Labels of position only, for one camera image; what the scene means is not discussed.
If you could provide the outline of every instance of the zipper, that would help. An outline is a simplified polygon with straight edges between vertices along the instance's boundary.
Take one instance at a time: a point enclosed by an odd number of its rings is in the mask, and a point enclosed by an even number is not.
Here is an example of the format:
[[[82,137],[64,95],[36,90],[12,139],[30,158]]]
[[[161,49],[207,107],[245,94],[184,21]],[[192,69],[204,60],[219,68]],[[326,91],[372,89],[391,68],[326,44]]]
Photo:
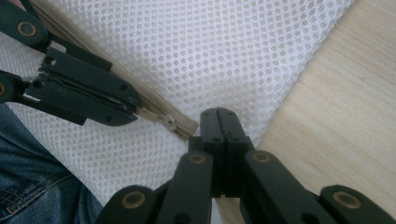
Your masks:
[[[159,121],[169,131],[176,133],[180,138],[187,140],[193,136],[198,123],[180,111],[175,109],[156,91],[143,83],[134,75],[131,75],[121,64],[99,47],[92,39],[80,30],[66,16],[45,0],[31,0],[40,19],[46,27],[55,35],[90,51],[113,63],[112,72],[134,85],[143,100],[144,108],[137,111],[137,114],[151,121]]]

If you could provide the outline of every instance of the jeans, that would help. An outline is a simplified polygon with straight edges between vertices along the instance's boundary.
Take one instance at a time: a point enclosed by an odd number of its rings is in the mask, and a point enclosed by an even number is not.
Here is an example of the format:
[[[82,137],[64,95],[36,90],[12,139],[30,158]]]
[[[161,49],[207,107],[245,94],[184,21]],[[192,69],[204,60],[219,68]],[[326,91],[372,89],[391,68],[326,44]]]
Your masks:
[[[0,223],[93,223],[102,205],[0,105]]]

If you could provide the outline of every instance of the white mesh fabric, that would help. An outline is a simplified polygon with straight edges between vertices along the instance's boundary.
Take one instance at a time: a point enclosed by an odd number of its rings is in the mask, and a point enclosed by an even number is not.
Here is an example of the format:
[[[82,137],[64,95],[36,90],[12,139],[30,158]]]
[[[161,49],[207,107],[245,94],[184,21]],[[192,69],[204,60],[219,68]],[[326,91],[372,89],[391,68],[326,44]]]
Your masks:
[[[181,112],[198,121],[205,109],[229,108],[256,145],[353,2],[49,1]],[[32,75],[39,57],[0,38],[0,68]],[[79,127],[25,106],[12,108],[101,203],[123,186],[158,187],[187,148],[161,124],[142,119],[119,128],[93,121]]]

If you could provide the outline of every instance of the zipper slider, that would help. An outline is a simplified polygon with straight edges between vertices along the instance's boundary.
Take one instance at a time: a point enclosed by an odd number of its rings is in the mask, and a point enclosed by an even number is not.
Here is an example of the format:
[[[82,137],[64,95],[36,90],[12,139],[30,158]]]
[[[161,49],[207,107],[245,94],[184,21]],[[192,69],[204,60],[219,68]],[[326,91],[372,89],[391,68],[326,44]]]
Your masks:
[[[170,114],[166,114],[165,116],[163,116],[163,118],[160,119],[160,122],[163,125],[165,125],[165,127],[168,128],[169,131],[171,131],[171,132],[174,132],[177,129],[176,120]]]

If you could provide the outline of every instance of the wooden surface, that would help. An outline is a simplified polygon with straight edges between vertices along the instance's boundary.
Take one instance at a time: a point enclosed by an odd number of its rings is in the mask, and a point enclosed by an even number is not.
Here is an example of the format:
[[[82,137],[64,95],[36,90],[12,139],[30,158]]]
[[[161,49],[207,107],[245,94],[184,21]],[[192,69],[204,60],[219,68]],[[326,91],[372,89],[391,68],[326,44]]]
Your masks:
[[[277,111],[260,149],[307,189],[349,186],[396,217],[396,1],[355,2]],[[241,223],[227,214],[227,223]]]

